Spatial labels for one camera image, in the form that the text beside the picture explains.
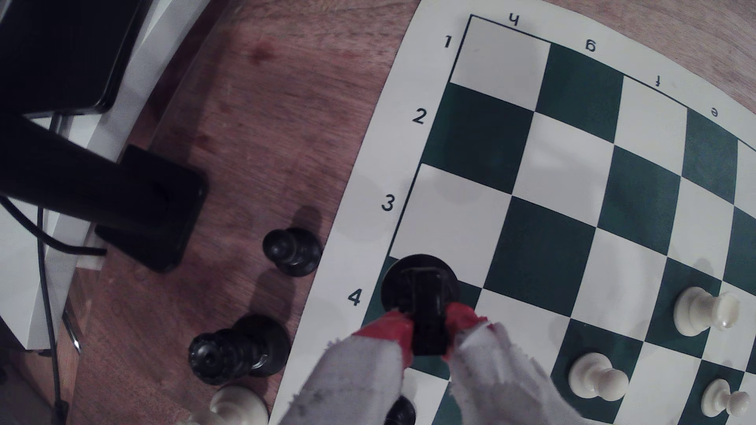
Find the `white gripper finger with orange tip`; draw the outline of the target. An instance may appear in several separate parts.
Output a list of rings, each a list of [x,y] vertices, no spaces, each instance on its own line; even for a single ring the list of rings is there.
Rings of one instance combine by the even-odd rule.
[[[280,424],[383,424],[411,364],[413,322],[387,312],[331,344]]]
[[[587,424],[543,367],[500,322],[462,303],[446,307],[444,360],[463,424]]]

